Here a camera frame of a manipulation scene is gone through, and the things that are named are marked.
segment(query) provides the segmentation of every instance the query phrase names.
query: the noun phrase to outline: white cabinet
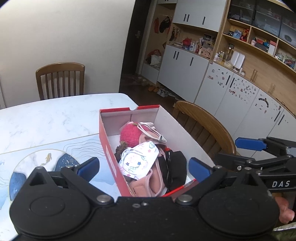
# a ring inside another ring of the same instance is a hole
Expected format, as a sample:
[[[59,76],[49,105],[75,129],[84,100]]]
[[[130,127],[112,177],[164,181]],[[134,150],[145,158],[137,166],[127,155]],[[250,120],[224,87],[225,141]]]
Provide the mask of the white cabinet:
[[[210,62],[195,104],[215,115],[232,82],[233,72],[219,64]]]
[[[289,141],[296,141],[296,119],[287,110],[283,110],[282,114],[277,118],[277,122],[272,131],[267,135],[269,137],[275,137],[279,139],[285,139]],[[274,158],[275,156],[265,152],[256,151],[253,155],[255,160],[260,161],[268,158]]]
[[[194,102],[209,60],[167,45],[158,82],[189,102]]]
[[[177,3],[178,0],[158,0],[158,4],[162,3]]]
[[[226,0],[178,0],[173,23],[181,23],[218,32]]]
[[[229,88],[215,114],[233,137],[250,109],[259,89],[249,81],[234,74]]]
[[[174,78],[175,74],[178,74],[176,70],[178,66],[176,58],[179,58],[179,54],[180,49],[166,45],[157,79],[158,82],[167,85],[171,82],[172,78]]]
[[[141,75],[143,77],[145,77],[146,79],[150,80],[152,83],[157,82],[157,78],[158,78],[158,74],[159,74],[159,70],[152,67],[151,65],[144,63],[143,64],[143,68],[142,68],[142,72]]]
[[[279,120],[283,110],[284,108],[278,102],[264,91],[259,90],[246,117],[233,135],[234,140],[238,137],[266,138]],[[253,150],[240,148],[237,151],[246,157],[252,157],[255,153]]]

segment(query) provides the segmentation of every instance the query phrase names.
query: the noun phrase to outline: floor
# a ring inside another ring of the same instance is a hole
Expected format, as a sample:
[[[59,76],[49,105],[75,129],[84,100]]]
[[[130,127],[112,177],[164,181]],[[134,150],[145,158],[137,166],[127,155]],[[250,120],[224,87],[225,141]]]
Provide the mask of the floor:
[[[161,97],[154,92],[149,92],[149,85],[142,86],[141,81],[142,79],[138,79],[138,76],[122,76],[119,93],[128,95],[139,106],[159,104],[172,114],[173,105],[177,100],[171,96]]]

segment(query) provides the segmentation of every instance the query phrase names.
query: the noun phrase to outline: white face mask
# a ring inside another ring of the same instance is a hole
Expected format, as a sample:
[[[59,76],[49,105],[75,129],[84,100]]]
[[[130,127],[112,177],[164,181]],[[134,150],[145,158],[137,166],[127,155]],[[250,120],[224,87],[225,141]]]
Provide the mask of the white face mask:
[[[141,143],[124,150],[119,169],[123,175],[139,180],[148,174],[158,154],[159,150],[152,141]]]

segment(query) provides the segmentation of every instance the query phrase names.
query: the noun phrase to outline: wooden chair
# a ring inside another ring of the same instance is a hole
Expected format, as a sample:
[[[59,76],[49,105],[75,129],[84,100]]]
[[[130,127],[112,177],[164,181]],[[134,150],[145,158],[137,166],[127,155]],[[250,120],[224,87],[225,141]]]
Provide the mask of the wooden chair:
[[[42,89],[42,83],[45,81],[46,87],[46,95],[47,99],[56,98],[56,97],[65,97],[71,96],[71,85],[73,87],[73,95],[76,95],[76,71],[79,71],[79,95],[83,95],[84,91],[84,71],[85,66],[79,63],[56,63],[46,65],[36,71],[36,80],[37,80],[37,87],[39,91],[40,100],[44,100],[44,94]],[[65,87],[65,72],[67,75],[67,88],[68,88],[68,95],[66,95],[66,87]],[[50,74],[50,81],[51,81],[51,90],[52,94],[49,95],[49,80],[48,74]],[[62,77],[62,93],[60,93],[60,77]]]
[[[226,154],[236,154],[235,144],[228,131],[203,108],[186,101],[178,101],[175,104],[173,117],[200,144],[210,158],[221,150]]]

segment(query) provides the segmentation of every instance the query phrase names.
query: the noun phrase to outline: dining table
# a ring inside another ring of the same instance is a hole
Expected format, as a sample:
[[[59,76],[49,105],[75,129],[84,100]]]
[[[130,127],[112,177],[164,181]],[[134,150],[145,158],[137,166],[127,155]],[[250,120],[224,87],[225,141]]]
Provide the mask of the dining table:
[[[44,165],[58,170],[59,161],[78,164],[93,153],[104,159],[98,139],[99,110],[120,107],[133,110],[137,104],[125,94],[106,93],[48,99],[0,110],[0,240],[17,235],[9,207],[32,168]],[[98,180],[105,185],[102,188],[115,190],[114,181],[106,182]]]

